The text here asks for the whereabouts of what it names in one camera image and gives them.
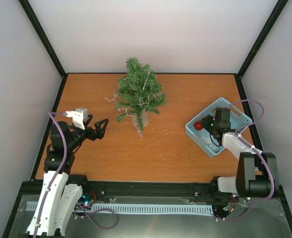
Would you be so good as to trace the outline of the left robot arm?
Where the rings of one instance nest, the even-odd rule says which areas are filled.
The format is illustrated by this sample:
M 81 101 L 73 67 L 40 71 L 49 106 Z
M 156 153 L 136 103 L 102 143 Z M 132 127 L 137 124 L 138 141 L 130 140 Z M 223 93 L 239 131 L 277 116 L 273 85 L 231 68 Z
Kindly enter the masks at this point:
M 86 199 L 90 186 L 86 175 L 72 175 L 71 167 L 75 152 L 85 140 L 95 141 L 105 135 L 108 119 L 89 127 L 92 115 L 81 116 L 69 111 L 64 116 L 72 117 L 71 125 L 56 121 L 56 113 L 49 112 L 53 124 L 50 128 L 51 143 L 47 147 L 44 162 L 44 178 L 36 210 L 26 229 L 26 238 L 63 238 L 68 221 L 79 199 Z

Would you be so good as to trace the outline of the clear battery box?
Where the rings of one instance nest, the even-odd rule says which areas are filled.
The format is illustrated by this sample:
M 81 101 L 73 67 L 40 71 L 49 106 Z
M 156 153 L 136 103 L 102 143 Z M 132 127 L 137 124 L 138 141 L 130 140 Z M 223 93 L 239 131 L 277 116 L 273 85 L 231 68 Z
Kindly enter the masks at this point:
M 143 137 L 143 131 L 140 129 L 140 127 L 137 126 L 137 127 L 136 127 L 136 130 L 137 130 L 139 136 L 140 136 L 140 137 Z

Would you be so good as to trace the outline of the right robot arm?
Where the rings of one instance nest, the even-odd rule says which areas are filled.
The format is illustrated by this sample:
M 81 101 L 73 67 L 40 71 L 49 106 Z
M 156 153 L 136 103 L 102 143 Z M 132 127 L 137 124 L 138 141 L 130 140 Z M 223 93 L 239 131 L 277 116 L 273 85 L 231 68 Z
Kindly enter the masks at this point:
M 230 109 L 217 107 L 214 116 L 207 115 L 201 120 L 203 128 L 238 159 L 235 177 L 215 179 L 218 191 L 270 199 L 279 190 L 276 156 L 257 149 L 232 129 L 230 115 Z

